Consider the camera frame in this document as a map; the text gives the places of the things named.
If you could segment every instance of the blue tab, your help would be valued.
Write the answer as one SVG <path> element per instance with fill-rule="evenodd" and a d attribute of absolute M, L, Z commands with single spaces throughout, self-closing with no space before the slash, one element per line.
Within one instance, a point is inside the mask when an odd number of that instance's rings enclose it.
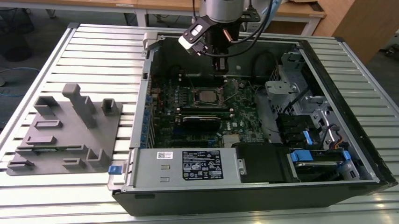
<path fill-rule="evenodd" d="M 122 174 L 122 166 L 109 166 L 108 168 L 108 174 L 109 175 L 121 175 Z"/>
<path fill-rule="evenodd" d="M 292 162 L 296 162 L 297 161 L 297 156 L 295 153 L 289 153 L 291 155 L 291 159 L 292 159 Z"/>
<path fill-rule="evenodd" d="M 289 155 L 292 162 L 313 161 L 313 157 L 309 150 L 295 150 Z"/>
<path fill-rule="evenodd" d="M 345 160 L 349 160 L 349 159 L 351 159 L 351 154 L 349 154 L 348 151 L 344 151 L 344 152 L 343 152 L 343 156 L 344 156 L 344 159 L 345 159 Z"/>
<path fill-rule="evenodd" d="M 307 144 L 308 145 L 312 145 L 313 144 L 313 141 L 311 139 L 311 136 L 309 136 L 309 133 L 307 131 L 303 131 L 304 133 L 304 137 L 305 137 L 305 141 L 307 141 Z"/>

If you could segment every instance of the wooden table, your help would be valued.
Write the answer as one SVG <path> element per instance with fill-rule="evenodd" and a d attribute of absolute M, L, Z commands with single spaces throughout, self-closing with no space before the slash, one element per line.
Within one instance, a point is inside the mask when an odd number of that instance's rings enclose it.
<path fill-rule="evenodd" d="M 196 0 L 196 11 L 200 8 L 198 2 Z M 0 5 L 2 7 L 134 13 L 140 27 L 148 26 L 148 14 L 192 15 L 190 0 L 0 0 Z M 312 35 L 319 21 L 324 17 L 325 13 L 313 11 L 307 3 L 297 4 L 288 2 L 281 4 L 273 21 L 305 23 L 300 34 Z"/>

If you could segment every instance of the warning label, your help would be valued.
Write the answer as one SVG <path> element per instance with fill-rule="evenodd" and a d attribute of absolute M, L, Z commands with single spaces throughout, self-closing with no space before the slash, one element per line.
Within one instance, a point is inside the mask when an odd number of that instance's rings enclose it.
<path fill-rule="evenodd" d="M 182 179 L 222 179 L 220 151 L 182 151 Z"/>

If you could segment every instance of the aluminum table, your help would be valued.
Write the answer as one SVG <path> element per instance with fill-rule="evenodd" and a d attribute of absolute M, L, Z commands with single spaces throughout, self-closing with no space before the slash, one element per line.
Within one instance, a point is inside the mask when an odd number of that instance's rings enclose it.
<path fill-rule="evenodd" d="M 8 161 L 25 136 L 37 96 L 61 95 L 64 83 L 78 83 L 92 101 L 122 102 L 113 160 L 129 151 L 134 104 L 142 72 L 145 32 L 181 33 L 182 29 L 134 28 L 80 24 L 68 28 L 41 72 L 0 135 L 0 223 L 395 223 L 399 220 L 399 186 L 353 197 L 328 208 L 132 217 L 108 190 L 122 176 L 106 173 L 8 176 Z M 399 109 L 344 42 L 331 37 L 264 35 L 305 39 L 331 75 L 371 141 L 395 176 L 399 176 Z"/>

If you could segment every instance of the table leg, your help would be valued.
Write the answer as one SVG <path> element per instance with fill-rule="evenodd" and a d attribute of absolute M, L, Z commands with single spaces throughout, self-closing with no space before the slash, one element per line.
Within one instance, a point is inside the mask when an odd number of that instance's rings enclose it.
<path fill-rule="evenodd" d="M 137 23 L 138 27 L 146 27 L 148 26 L 148 20 L 146 20 L 146 11 L 145 9 L 136 9 L 136 15 L 137 15 Z"/>
<path fill-rule="evenodd" d="M 304 26 L 304 29 L 301 31 L 301 36 L 311 36 L 313 35 L 313 31 L 316 30 L 316 27 L 319 25 L 320 18 L 311 18 L 308 23 Z"/>
<path fill-rule="evenodd" d="M 45 10 L 50 19 L 56 18 L 56 11 L 52 9 Z"/>

